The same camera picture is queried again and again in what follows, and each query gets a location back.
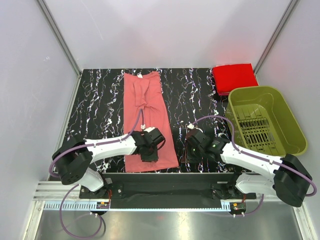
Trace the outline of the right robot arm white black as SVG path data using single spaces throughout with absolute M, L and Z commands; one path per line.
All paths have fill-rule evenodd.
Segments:
M 276 196 L 292 207 L 300 207 L 307 196 L 312 177 L 295 155 L 273 156 L 255 152 L 225 138 L 211 138 L 199 128 L 186 134 L 185 143 L 188 162 L 207 159 L 250 171 L 236 174 L 236 179 L 227 185 L 228 195 L 232 198 L 243 194 L 265 194 Z

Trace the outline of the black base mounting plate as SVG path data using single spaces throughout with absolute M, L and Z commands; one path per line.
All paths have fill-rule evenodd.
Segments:
M 81 199 L 126 199 L 137 196 L 199 196 L 214 200 L 255 199 L 236 189 L 237 173 L 105 173 L 106 185 L 95 192 L 80 188 Z

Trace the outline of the pink t shirt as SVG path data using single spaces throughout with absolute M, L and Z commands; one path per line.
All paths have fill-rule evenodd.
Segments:
M 179 166 L 167 107 L 162 95 L 161 78 L 153 71 L 142 77 L 124 74 L 123 92 L 123 131 L 132 130 L 140 109 L 143 110 L 144 121 L 138 121 L 135 131 L 141 130 L 141 125 L 158 128 L 165 138 L 164 146 L 158 150 L 158 161 L 143 162 L 139 155 L 124 157 L 127 173 L 150 172 Z

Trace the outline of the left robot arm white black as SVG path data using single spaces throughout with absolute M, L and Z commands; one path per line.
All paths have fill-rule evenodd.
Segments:
M 110 139 L 81 139 L 73 137 L 52 156 L 57 178 L 63 185 L 79 184 L 95 197 L 108 193 L 108 183 L 100 173 L 90 168 L 96 161 L 116 156 L 138 156 L 144 163 L 157 162 L 158 150 L 164 146 L 165 137 L 156 127 L 131 131 Z

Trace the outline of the folded red t shirt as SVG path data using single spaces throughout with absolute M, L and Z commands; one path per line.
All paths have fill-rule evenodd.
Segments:
M 227 96 L 237 88 L 258 86 L 251 63 L 219 65 L 212 68 L 216 91 Z

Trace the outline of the aluminium frame post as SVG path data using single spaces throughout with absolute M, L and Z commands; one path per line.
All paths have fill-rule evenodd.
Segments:
M 57 22 L 54 19 L 53 14 L 51 13 L 47 3 L 45 0 L 36 0 L 36 3 L 41 10 L 45 20 L 47 21 L 53 35 L 55 36 L 58 44 L 60 45 L 65 57 L 67 58 L 71 68 L 75 72 L 75 74 L 79 77 L 82 73 L 82 70 L 80 69 L 79 65 L 77 64 L 70 48 L 67 45 L 67 42 L 65 41 L 59 26 Z
M 258 74 L 259 70 L 262 68 L 264 62 L 268 58 L 269 53 L 272 51 L 274 45 L 276 44 L 278 38 L 280 37 L 281 33 L 283 32 L 285 26 L 289 22 L 291 16 L 293 15 L 296 7 L 300 3 L 300 0 L 290 0 L 287 7 L 285 8 L 278 24 L 276 25 L 269 41 L 267 42 L 257 64 L 253 68 L 253 72 L 255 75 Z

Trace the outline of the black marble pattern mat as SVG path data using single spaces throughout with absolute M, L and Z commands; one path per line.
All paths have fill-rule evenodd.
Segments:
M 149 68 L 83 70 L 64 140 L 76 135 L 93 140 L 122 135 L 124 74 L 150 72 Z M 218 95 L 210 68 L 160 68 L 158 73 L 179 161 L 189 123 L 196 122 L 209 136 L 231 138 L 223 120 L 228 98 Z

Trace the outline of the olive green plastic basket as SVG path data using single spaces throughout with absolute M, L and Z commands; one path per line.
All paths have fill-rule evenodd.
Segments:
M 300 156 L 307 139 L 282 93 L 271 86 L 242 87 L 228 95 L 225 117 L 234 141 L 249 150 L 272 156 Z

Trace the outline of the right aluminium frame post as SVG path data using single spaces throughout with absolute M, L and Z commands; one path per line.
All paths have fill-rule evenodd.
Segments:
M 255 75 L 258 74 L 259 70 L 262 68 L 264 62 L 268 58 L 269 53 L 272 51 L 274 45 L 276 44 L 278 38 L 280 37 L 281 33 L 283 32 L 285 26 L 289 22 L 291 16 L 293 15 L 296 7 L 300 3 L 300 0 L 290 0 L 287 7 L 285 8 L 278 24 L 276 25 L 269 41 L 267 42 L 257 64 L 253 68 L 253 72 Z

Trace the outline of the left aluminium frame post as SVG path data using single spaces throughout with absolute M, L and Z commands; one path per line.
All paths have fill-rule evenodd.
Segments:
M 57 22 L 54 19 L 53 14 L 51 13 L 47 3 L 45 0 L 36 0 L 36 3 L 41 10 L 45 20 L 47 21 L 53 35 L 55 36 L 58 44 L 60 45 L 65 57 L 67 58 L 71 68 L 75 72 L 75 74 L 79 77 L 82 73 L 82 70 L 80 69 L 79 65 L 77 64 L 70 48 L 67 45 L 67 42 L 65 41 L 59 26 Z

